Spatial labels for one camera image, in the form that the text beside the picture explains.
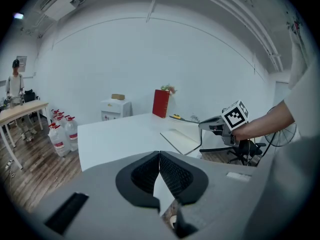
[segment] table leg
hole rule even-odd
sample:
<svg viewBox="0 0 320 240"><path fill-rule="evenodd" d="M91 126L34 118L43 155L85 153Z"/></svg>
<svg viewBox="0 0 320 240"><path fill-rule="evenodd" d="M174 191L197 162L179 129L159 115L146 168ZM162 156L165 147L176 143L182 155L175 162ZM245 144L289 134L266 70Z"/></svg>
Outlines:
<svg viewBox="0 0 320 240"><path fill-rule="evenodd" d="M38 121L39 121L40 129L41 129L41 131L43 131L43 130L44 130L44 128L42 127L42 122L41 122L41 118L40 118L39 110L37 110L37 111L36 111L36 115L38 116Z"/></svg>
<svg viewBox="0 0 320 240"><path fill-rule="evenodd" d="M4 130L2 129L2 127L0 127L0 134L1 134L1 137L3 139L3 142L4 142L4 145L6 147L6 149L8 150L10 156L12 157L12 159L16 162L16 164L18 165L18 167L20 169L22 169L22 165L19 163L18 159L16 158L15 154L13 153L13 151L11 150L10 146L9 146L9 143L7 142L7 139L6 139L6 136L5 136L5 133L4 133Z"/></svg>
<svg viewBox="0 0 320 240"><path fill-rule="evenodd" d="M14 143L14 140L13 140L12 137L11 137L11 134L10 134L10 131L9 131L9 128L8 128L8 125L7 125L7 124L5 124L5 129L6 129L6 133L7 133L8 136L9 136L9 139L10 139L10 141L11 141L12 146L15 148L15 147L16 147L16 144Z"/></svg>
<svg viewBox="0 0 320 240"><path fill-rule="evenodd" d="M48 126L49 126L49 125L51 125L51 121L50 121L50 113L48 111L48 107L45 107L44 110L45 110L45 114L46 114L46 120L47 120Z"/></svg>

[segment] sleeve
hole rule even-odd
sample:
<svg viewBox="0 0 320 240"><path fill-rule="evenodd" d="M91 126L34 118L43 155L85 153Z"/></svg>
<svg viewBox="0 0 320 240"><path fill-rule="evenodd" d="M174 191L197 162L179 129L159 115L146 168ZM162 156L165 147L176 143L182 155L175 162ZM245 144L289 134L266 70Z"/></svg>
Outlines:
<svg viewBox="0 0 320 240"><path fill-rule="evenodd" d="M24 78L22 77L22 75L20 75L20 79L21 79L20 89L25 88Z"/></svg>
<svg viewBox="0 0 320 240"><path fill-rule="evenodd" d="M320 67L315 60L284 99L301 137L320 135Z"/></svg>
<svg viewBox="0 0 320 240"><path fill-rule="evenodd" d="M5 92L10 93L10 76L8 79L5 81Z"/></svg>

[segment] light fixture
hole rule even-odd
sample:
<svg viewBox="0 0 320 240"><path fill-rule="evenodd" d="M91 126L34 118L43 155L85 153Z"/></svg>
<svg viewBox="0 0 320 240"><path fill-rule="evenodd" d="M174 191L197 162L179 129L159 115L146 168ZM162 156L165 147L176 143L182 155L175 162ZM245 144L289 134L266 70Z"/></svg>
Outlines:
<svg viewBox="0 0 320 240"><path fill-rule="evenodd" d="M24 18L24 15L21 14L21 13L15 12L15 13L13 14L13 17L14 17L15 19L22 20L22 19Z"/></svg>

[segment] wall sign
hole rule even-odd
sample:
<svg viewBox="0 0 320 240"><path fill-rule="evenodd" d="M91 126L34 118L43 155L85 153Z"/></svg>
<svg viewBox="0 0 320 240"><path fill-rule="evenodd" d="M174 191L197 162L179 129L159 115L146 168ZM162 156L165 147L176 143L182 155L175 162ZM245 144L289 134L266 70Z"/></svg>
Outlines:
<svg viewBox="0 0 320 240"><path fill-rule="evenodd" d="M25 72L26 71L26 63L27 63L27 56L17 56L17 60L19 60L19 69L18 72Z"/></svg>

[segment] red box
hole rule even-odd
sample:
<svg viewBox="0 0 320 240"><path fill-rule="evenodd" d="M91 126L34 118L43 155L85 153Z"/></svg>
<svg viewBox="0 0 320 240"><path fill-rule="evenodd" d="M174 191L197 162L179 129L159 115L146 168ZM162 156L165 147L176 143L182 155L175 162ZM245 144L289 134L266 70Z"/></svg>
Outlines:
<svg viewBox="0 0 320 240"><path fill-rule="evenodd" d="M155 90L152 113L158 117L165 118L169 102L170 91Z"/></svg>

